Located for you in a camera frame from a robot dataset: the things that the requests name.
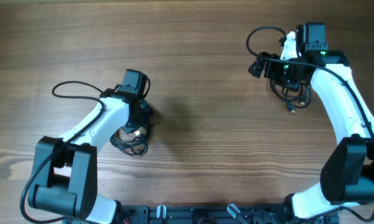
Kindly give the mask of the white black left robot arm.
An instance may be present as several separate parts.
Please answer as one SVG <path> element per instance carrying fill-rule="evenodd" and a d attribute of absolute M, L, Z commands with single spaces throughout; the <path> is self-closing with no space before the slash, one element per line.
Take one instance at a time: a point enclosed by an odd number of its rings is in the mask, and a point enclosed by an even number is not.
<path fill-rule="evenodd" d="M 130 156 L 147 151 L 150 87 L 146 74 L 128 69 L 122 83 L 100 91 L 96 107 L 73 129 L 38 141 L 19 202 L 27 221 L 37 223 L 26 212 L 30 206 L 56 213 L 58 222 L 131 223 L 121 202 L 98 194 L 97 157 L 107 142 L 120 151 L 129 149 Z"/>

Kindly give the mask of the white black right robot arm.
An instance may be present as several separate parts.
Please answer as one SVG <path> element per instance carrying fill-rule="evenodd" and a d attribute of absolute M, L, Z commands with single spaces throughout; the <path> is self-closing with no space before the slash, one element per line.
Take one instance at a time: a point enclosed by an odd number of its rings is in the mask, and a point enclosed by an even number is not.
<path fill-rule="evenodd" d="M 345 54 L 330 50 L 325 24 L 299 24 L 279 39 L 280 55 L 260 52 L 249 67 L 269 80 L 289 111 L 306 107 L 318 95 L 334 129 L 337 146 L 317 184 L 286 198 L 285 220 L 325 223 L 341 211 L 372 204 L 374 219 L 374 117 L 357 89 Z"/>

